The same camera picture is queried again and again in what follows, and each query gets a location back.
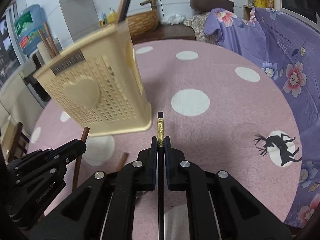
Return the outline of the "brown wooden chopstick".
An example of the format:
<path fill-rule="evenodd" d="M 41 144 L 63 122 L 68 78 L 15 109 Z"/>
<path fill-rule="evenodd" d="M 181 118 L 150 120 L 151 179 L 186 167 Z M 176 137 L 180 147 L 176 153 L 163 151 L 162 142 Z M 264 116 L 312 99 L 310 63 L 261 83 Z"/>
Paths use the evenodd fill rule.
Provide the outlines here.
<path fill-rule="evenodd" d="M 118 163 L 118 166 L 116 168 L 116 171 L 119 172 L 123 166 L 125 165 L 127 158 L 128 158 L 129 154 L 127 152 L 124 152 L 121 156 L 120 162 Z"/>
<path fill-rule="evenodd" d="M 89 134 L 89 128 L 84 127 L 84 130 L 83 130 L 82 136 L 81 136 L 81 141 L 86 142 L 88 134 Z M 77 157 L 75 160 L 75 167 L 74 167 L 73 181 L 72 181 L 72 192 L 74 192 L 78 187 L 78 179 L 79 179 L 79 173 L 80 173 L 81 160 L 82 160 L 82 155 Z"/>

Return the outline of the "black gold-banded chopstick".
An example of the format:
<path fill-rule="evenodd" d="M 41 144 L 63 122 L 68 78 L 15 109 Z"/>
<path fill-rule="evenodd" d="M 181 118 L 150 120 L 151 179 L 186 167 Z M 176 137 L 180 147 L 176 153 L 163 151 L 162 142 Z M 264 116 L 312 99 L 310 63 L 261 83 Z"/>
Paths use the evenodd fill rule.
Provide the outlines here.
<path fill-rule="evenodd" d="M 164 240 L 164 120 L 157 113 L 158 239 Z"/>

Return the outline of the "cream plastic utensil holder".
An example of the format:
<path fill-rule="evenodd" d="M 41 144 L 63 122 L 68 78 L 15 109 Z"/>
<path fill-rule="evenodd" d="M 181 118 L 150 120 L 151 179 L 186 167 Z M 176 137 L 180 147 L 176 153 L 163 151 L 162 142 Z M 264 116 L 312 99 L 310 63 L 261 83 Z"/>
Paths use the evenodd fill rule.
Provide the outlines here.
<path fill-rule="evenodd" d="M 142 132 L 151 127 L 148 102 L 127 22 L 77 40 L 34 78 L 89 136 Z"/>

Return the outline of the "wooden chair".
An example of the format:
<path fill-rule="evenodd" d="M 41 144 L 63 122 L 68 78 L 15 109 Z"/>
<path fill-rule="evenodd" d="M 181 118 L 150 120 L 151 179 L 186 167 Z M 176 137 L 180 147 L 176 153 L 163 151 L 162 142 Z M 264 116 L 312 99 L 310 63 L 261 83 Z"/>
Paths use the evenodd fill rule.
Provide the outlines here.
<path fill-rule="evenodd" d="M 10 121 L 4 135 L 1 137 L 4 160 L 10 163 L 25 156 L 29 142 L 29 138 L 23 132 L 23 124 L 21 122 L 13 124 Z"/>

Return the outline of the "pink polka-dot tablecloth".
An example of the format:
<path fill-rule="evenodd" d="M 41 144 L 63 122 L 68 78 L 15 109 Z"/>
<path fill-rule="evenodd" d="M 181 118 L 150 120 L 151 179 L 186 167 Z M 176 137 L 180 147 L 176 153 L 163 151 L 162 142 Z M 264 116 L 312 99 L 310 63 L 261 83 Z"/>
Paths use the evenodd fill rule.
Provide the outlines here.
<path fill-rule="evenodd" d="M 299 131 L 287 100 L 275 83 L 244 57 L 213 44 L 161 40 L 135 45 L 136 59 L 152 126 L 145 132 L 89 137 L 82 157 L 79 184 L 95 171 L 116 170 L 149 148 L 156 136 L 157 112 L 164 113 L 164 133 L 173 148 L 205 171 L 225 170 L 282 222 L 296 195 L 301 161 L 280 166 L 279 149 L 260 155 L 255 135 L 296 137 L 286 145 L 302 157 Z M 28 153 L 57 148 L 80 139 L 83 128 L 50 100 L 38 119 Z M 157 239 L 157 191 L 143 194 L 135 208 L 133 239 Z M 165 239 L 189 239 L 184 192 L 165 185 Z"/>

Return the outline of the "blue water jug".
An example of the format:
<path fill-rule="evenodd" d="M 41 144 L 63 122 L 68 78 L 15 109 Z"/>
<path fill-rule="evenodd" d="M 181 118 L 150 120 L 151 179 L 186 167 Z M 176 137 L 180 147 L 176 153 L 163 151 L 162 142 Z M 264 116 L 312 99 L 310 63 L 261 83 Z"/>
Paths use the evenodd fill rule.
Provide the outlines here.
<path fill-rule="evenodd" d="M 18 15 L 14 28 L 24 55 L 30 56 L 37 49 L 37 44 L 42 41 L 38 30 L 45 32 L 46 21 L 44 9 L 38 4 L 27 7 Z"/>

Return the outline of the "purple floral cloth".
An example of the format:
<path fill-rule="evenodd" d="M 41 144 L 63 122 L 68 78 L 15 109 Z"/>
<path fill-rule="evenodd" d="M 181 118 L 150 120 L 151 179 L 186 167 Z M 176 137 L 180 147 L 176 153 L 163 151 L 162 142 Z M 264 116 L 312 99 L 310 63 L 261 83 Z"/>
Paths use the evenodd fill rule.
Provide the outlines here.
<path fill-rule="evenodd" d="M 303 156 L 286 223 L 306 226 L 319 204 L 319 33 L 272 8 L 253 8 L 249 20 L 216 8 L 208 14 L 204 34 L 260 67 L 291 107 Z"/>

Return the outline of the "dark wooden side table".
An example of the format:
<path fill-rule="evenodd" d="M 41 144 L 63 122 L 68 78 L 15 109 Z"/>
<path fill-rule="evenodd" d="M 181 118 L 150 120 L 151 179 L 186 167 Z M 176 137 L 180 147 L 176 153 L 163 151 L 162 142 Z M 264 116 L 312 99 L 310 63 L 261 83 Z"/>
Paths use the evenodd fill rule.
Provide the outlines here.
<path fill-rule="evenodd" d="M 158 40 L 192 40 L 195 41 L 195 33 L 191 27 L 183 24 L 161 25 L 154 32 L 142 34 L 132 38 L 133 44 L 139 44 Z"/>

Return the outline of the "yellow soap bottle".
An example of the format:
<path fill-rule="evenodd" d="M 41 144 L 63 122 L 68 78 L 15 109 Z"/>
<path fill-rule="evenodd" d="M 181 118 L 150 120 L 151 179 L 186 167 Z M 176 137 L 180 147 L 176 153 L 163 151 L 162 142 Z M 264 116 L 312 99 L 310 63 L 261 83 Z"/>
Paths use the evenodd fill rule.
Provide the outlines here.
<path fill-rule="evenodd" d="M 118 15 L 117 12 L 113 8 L 109 8 L 110 12 L 107 15 L 107 22 L 114 23 L 117 21 Z"/>

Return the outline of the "woven basket basin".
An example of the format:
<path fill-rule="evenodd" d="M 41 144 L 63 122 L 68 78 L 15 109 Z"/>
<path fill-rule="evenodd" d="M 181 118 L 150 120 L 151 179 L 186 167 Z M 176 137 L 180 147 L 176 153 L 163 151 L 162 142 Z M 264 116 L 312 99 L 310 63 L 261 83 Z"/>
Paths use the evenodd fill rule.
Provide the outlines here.
<path fill-rule="evenodd" d="M 149 10 L 126 18 L 132 38 L 154 32 L 159 23 L 158 10 Z"/>

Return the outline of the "brass faucet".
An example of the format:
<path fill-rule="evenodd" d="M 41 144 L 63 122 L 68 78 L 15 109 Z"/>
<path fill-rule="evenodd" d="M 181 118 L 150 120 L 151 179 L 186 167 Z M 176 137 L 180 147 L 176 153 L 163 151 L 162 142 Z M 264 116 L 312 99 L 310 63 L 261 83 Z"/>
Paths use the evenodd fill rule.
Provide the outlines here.
<path fill-rule="evenodd" d="M 146 0 L 146 1 L 140 2 L 140 5 L 144 6 L 146 4 L 150 4 L 151 10 L 157 10 L 157 1 L 158 0 Z"/>

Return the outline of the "white microwave oven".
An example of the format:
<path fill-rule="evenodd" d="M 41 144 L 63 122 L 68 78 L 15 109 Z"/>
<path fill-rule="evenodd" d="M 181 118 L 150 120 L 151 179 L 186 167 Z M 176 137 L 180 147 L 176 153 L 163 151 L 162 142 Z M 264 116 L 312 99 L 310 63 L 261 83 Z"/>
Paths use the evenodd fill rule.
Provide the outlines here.
<path fill-rule="evenodd" d="M 308 0 L 280 0 L 280 10 L 309 25 L 319 25 L 319 15 Z"/>

